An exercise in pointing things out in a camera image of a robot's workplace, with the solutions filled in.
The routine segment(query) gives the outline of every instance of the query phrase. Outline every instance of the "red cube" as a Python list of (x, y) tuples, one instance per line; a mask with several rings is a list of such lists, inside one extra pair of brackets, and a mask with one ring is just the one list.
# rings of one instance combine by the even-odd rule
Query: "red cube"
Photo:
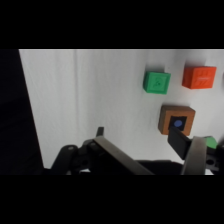
[(211, 89), (216, 67), (192, 67), (184, 69), (183, 86), (189, 89)]

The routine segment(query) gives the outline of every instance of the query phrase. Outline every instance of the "white panel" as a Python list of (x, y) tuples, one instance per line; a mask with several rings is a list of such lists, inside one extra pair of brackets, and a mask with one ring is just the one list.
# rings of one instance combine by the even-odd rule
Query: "white panel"
[[(158, 131), (162, 104), (196, 110), (190, 137), (224, 134), (224, 50), (28, 50), (21, 58), (41, 152), (51, 167), (60, 148), (105, 136), (134, 159), (181, 162)], [(213, 89), (182, 87), (186, 65), (217, 66)], [(167, 95), (147, 94), (145, 69), (171, 73)]]

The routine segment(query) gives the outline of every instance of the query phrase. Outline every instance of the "black background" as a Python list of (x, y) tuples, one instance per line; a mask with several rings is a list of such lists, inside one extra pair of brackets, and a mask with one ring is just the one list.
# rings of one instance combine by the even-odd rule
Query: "black background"
[(171, 116), (169, 128), (175, 127), (174, 123), (177, 120), (182, 121), (183, 124), (180, 127), (176, 127), (176, 128), (178, 128), (180, 131), (184, 131), (184, 128), (185, 128), (185, 125), (186, 125), (186, 121), (187, 121), (187, 117), (174, 117), (174, 116)]
[(41, 174), (42, 158), (18, 49), (0, 49), (0, 175)]

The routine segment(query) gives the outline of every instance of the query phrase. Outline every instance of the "cube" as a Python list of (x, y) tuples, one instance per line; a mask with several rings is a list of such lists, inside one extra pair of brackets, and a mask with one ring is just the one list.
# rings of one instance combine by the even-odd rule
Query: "cube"
[(171, 74), (146, 72), (144, 89), (147, 93), (167, 94)]
[(185, 68), (182, 85), (189, 89), (210, 89), (213, 87), (216, 67)]
[(212, 149), (216, 149), (217, 148), (218, 143), (217, 143), (217, 141), (215, 140), (214, 137), (206, 137), (205, 139), (206, 139), (207, 147), (212, 148)]
[(159, 119), (161, 134), (169, 135), (170, 127), (176, 127), (184, 135), (190, 135), (195, 113), (190, 107), (162, 106)]

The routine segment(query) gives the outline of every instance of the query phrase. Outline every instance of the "orange block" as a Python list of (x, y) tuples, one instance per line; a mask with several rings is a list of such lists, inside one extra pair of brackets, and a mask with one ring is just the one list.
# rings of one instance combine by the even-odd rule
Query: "orange block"
[(189, 89), (211, 89), (216, 69), (216, 67), (185, 68), (182, 86)]

